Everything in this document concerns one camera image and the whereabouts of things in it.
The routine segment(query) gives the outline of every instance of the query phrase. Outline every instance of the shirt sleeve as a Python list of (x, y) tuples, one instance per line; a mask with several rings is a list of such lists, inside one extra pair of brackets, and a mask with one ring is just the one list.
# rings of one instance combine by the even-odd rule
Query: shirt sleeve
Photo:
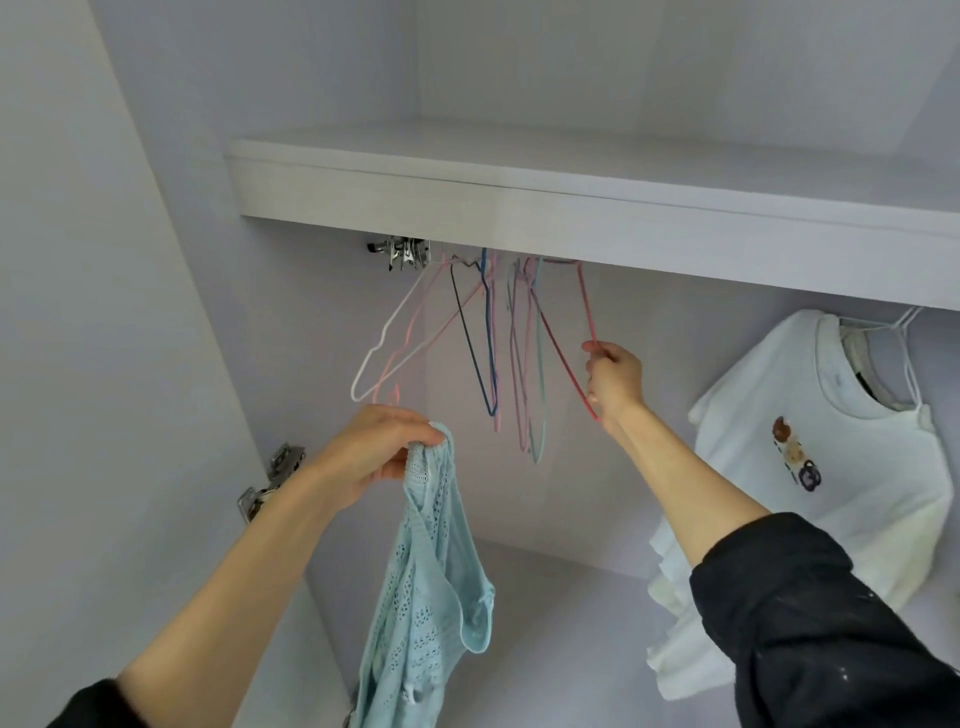
[(149, 728), (136, 714), (115, 680), (84, 688), (66, 704), (49, 728)]
[(736, 665), (744, 728), (960, 725), (960, 677), (800, 516), (734, 531), (690, 585), (707, 634)]

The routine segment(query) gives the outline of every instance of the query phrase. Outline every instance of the light blue garment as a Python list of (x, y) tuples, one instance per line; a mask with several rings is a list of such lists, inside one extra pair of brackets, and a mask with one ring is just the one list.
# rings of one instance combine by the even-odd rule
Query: light blue garment
[(493, 586), (464, 516), (453, 437), (407, 457), (407, 502), (376, 606), (350, 728), (433, 728), (463, 654), (490, 643)]

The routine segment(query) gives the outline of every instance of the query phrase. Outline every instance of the white t-shirt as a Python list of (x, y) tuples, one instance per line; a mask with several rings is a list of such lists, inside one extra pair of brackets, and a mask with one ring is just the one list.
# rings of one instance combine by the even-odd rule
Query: white t-shirt
[[(867, 394), (836, 316), (804, 310), (781, 322), (689, 417), (698, 455), (771, 511), (826, 530), (893, 609), (923, 584), (953, 498), (947, 459), (927, 405), (890, 409)], [(661, 556), (650, 595), (677, 616), (648, 651), (660, 693), (676, 700), (732, 682), (666, 520), (650, 544)]]

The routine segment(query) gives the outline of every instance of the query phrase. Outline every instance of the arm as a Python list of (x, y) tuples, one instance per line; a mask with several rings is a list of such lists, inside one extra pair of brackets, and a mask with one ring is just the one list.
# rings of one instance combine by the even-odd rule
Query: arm
[(736, 665), (745, 728), (960, 725), (960, 678), (852, 574), (829, 534), (770, 513), (646, 409), (640, 362), (592, 342), (588, 396), (686, 558), (707, 634)]
[(206, 584), (120, 673), (140, 719), (151, 728), (230, 726), (326, 526), (370, 483), (403, 477), (408, 443), (443, 438), (414, 412), (364, 408), (264, 504)]
[(720, 539), (770, 511), (711, 468), (647, 409), (639, 360), (626, 350), (586, 342), (588, 397), (603, 427), (627, 451), (653, 491), (690, 566)]

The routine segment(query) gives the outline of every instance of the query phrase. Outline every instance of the white door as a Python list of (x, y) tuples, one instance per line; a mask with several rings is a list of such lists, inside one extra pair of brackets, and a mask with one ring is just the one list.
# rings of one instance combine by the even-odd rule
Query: white door
[[(4, 724), (43, 725), (115, 675), (264, 481), (89, 7), (0, 3)], [(301, 585), (238, 724), (332, 728), (346, 710)]]

